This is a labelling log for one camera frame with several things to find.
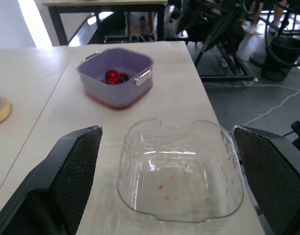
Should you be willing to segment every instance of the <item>container handle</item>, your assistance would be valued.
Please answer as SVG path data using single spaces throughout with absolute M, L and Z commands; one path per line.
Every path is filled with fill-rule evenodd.
M 99 53 L 99 52 L 97 51 L 96 53 L 93 53 L 92 55 L 87 56 L 86 58 L 84 58 L 84 61 L 87 60 L 87 59 L 89 59 L 89 58 L 91 58 L 92 56 L 94 56 L 94 55 L 96 55 L 96 54 L 98 54 L 98 53 Z
M 135 78 L 135 82 L 137 86 L 140 86 L 141 84 L 143 84 L 147 79 L 151 78 L 152 76 L 152 72 L 151 70 L 148 70 L 146 72 L 144 72 L 142 75 L 140 75 L 139 77 Z

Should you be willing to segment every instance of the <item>chair wheel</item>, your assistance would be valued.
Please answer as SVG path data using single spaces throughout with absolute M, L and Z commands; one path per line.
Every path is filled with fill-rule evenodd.
M 250 87 L 253 85 L 253 81 L 243 81 L 243 84 L 246 86 L 246 87 Z
M 224 68 L 226 68 L 228 66 L 227 61 L 224 58 L 221 59 L 221 62 L 222 62 L 222 66 Z

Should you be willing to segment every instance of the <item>table edge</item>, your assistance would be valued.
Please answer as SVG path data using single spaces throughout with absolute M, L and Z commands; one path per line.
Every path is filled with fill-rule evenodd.
M 150 0 L 150 1 L 118 1 L 118 2 L 79 2 L 79 3 L 68 3 L 68 2 L 44 2 L 42 3 L 43 6 L 57 6 L 57 7 L 64 7 L 64 6 L 109 6 L 109 5 L 155 5 L 160 4 L 164 5 L 168 1 L 167 0 Z

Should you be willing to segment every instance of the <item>purple container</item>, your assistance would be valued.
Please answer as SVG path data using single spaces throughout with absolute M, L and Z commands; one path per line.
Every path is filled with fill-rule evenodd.
M 152 87 L 153 60 L 127 49 L 114 48 L 95 53 L 77 65 L 81 82 L 88 96 L 112 108 L 126 108 Z M 106 84 L 105 73 L 117 70 L 126 73 L 127 82 Z

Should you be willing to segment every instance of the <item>white table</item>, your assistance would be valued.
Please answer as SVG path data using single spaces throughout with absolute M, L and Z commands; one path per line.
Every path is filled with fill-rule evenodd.
M 167 0 L 43 0 L 43 5 L 49 8 L 51 19 L 60 42 L 68 45 L 68 39 L 60 13 L 94 12 L 97 17 L 97 32 L 100 41 L 103 35 L 100 30 L 99 13 L 103 11 L 114 12 L 157 12 L 157 40 L 164 40 L 164 10 Z
M 69 63 L 73 49 L 0 49 L 0 95 L 12 103 L 0 124 L 0 186 Z
M 87 97 L 75 69 L 85 57 L 110 47 L 125 47 L 154 59 L 153 88 L 133 106 L 122 111 L 106 108 Z M 147 118 L 159 118 L 170 125 L 187 125 L 196 119 L 218 122 L 183 42 L 75 48 L 73 58 L 0 189 L 0 210 L 28 172 L 47 156 L 61 136 L 73 130 L 101 125 L 103 136 L 95 178 L 77 234 L 162 234 L 162 231 L 135 227 L 121 214 L 116 196 L 116 175 L 125 133 L 130 125 Z M 164 234 L 178 235 L 183 231 L 165 231 Z M 241 210 L 214 234 L 264 234 L 247 194 Z

